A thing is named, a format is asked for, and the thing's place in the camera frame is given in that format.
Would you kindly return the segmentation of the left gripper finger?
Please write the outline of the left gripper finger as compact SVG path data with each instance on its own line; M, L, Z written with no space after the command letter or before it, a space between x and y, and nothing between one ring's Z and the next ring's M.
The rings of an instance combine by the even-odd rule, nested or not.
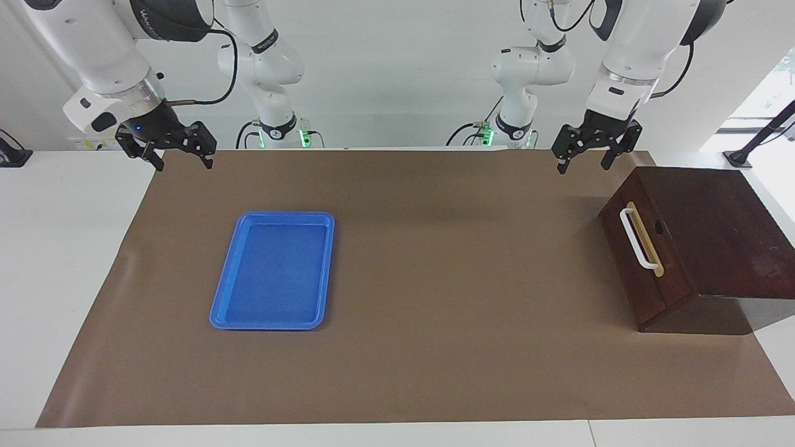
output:
M600 161L600 166L605 171L608 171L614 161L624 153L631 153L637 144L639 136L641 135L643 127L636 120L631 120L627 129L621 135L609 135L605 137L607 150L605 155Z
M571 159L581 155L587 149L579 127L573 127L568 124L562 125L551 147L551 151L558 161L557 170L559 174L565 174Z

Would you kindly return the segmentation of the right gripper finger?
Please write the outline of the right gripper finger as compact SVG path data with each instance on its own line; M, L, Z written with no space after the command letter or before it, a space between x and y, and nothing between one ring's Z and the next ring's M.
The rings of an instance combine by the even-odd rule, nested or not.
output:
M156 171L161 172L165 167L165 162L160 155L157 155L153 145L141 145L128 130L117 130L114 136L117 144L122 151L131 159L141 159L151 164Z
M182 128L181 151L198 156L206 169L212 169L217 141L204 122Z

